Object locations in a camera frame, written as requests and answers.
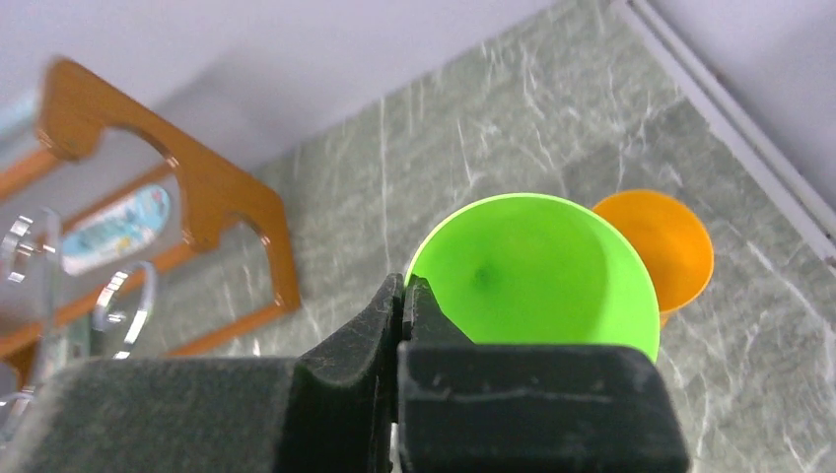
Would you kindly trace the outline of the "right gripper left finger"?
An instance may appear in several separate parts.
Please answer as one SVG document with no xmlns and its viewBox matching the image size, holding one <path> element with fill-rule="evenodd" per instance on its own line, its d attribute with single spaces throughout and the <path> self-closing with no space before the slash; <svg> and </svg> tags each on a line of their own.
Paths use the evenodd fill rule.
<svg viewBox="0 0 836 473">
<path fill-rule="evenodd" d="M 5 472 L 387 472 L 403 278 L 297 358 L 97 360 L 59 372 Z"/>
</svg>

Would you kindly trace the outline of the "green plastic wine glass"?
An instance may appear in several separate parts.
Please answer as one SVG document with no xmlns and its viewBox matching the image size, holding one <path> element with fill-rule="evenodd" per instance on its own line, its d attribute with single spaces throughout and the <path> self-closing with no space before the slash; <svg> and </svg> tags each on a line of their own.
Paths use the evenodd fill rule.
<svg viewBox="0 0 836 473">
<path fill-rule="evenodd" d="M 638 252 L 564 198 L 522 192 L 470 203 L 430 231 L 404 278 L 425 280 L 442 313 L 477 344 L 659 354 L 658 298 Z"/>
</svg>

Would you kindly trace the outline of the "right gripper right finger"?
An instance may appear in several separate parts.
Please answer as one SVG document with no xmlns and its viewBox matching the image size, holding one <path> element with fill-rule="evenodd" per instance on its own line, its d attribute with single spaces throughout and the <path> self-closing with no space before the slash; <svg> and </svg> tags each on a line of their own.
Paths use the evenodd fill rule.
<svg viewBox="0 0 836 473">
<path fill-rule="evenodd" d="M 662 376 L 618 345 L 471 342 L 427 280 L 404 293 L 397 350 L 405 472 L 686 472 L 691 456 Z"/>
</svg>

